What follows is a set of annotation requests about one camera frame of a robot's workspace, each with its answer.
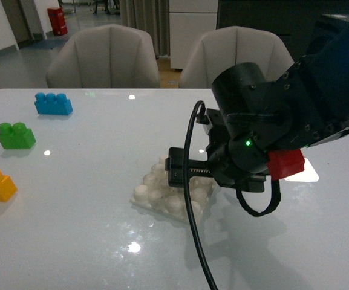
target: black cable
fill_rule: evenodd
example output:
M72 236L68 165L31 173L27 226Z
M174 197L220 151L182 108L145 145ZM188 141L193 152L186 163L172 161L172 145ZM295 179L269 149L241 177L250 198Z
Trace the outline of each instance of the black cable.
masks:
M209 269L208 263L206 262L206 258L204 255L203 247L201 245L200 237L198 236L197 225L194 219L193 208L192 208L192 200L191 194L189 190L189 151L191 147L191 139L193 133L194 122L197 117L198 108L201 107L201 114L205 112L205 104L203 101L198 101L193 108L193 112L191 115L191 119L189 120L188 131L186 132L185 145L184 145L184 156L183 156L183 164L182 164L182 180L184 185L184 196L185 196L185 205L186 211L188 212L189 225L191 226L192 235L194 245L197 250L198 258L200 260L201 267L203 268L205 278L209 284L209 287L214 290L217 290L217 286L215 280L213 279L213 275Z

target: white cabinet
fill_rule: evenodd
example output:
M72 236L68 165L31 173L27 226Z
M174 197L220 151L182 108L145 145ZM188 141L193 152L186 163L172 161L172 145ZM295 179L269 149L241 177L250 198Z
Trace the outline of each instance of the white cabinet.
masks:
M183 69L193 41L216 29L218 0L170 0L170 67Z

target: white textured tray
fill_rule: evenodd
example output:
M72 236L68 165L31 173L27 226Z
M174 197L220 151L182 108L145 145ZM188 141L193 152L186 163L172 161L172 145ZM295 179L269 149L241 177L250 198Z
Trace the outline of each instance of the white textured tray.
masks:
M168 172L165 171L164 165L167 157L162 155L159 163L151 167L151 172L143 177L142 184L134 189L130 202L170 218L188 222L183 189L170 187L168 184ZM208 177L192 177L189 188L194 217L196 222L199 222L215 188L215 181Z

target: blue lego brick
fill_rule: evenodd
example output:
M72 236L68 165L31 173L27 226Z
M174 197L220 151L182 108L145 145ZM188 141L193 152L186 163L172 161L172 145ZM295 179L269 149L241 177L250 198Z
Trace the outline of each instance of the blue lego brick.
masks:
M72 113L71 101L67 99L65 94L44 94L39 92L36 94L34 103L37 112L42 115L69 115Z

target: curtain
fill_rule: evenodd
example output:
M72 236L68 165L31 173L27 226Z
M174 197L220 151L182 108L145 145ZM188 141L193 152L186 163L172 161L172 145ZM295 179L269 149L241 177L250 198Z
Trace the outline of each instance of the curtain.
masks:
M151 35L155 56L170 55L169 0L120 0L120 17Z

